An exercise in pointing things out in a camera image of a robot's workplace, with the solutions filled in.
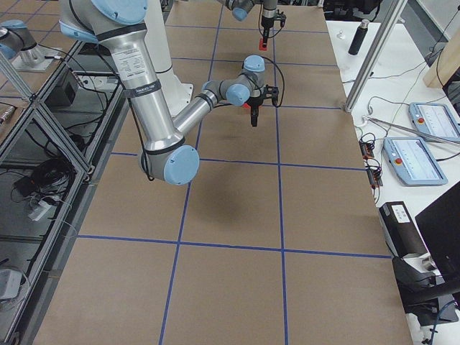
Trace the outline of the grey spare robot arm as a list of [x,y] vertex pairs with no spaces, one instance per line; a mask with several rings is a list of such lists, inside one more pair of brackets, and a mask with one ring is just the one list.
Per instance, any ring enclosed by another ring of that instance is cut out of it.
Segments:
[[1,23],[1,54],[22,72],[44,72],[61,59],[57,51],[40,46],[19,19]]

